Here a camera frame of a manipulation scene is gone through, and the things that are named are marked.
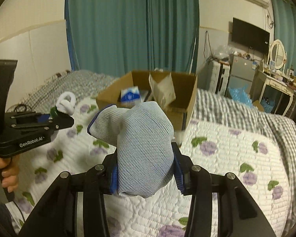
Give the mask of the person's left hand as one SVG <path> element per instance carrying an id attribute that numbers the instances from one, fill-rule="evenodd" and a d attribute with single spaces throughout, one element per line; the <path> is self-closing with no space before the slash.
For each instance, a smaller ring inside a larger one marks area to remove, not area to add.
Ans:
<path id="1" fill-rule="evenodd" d="M 9 193 L 15 191 L 19 184 L 19 160 L 20 155 L 11 158 L 0 158 L 0 169 L 3 177 L 1 185 Z"/>

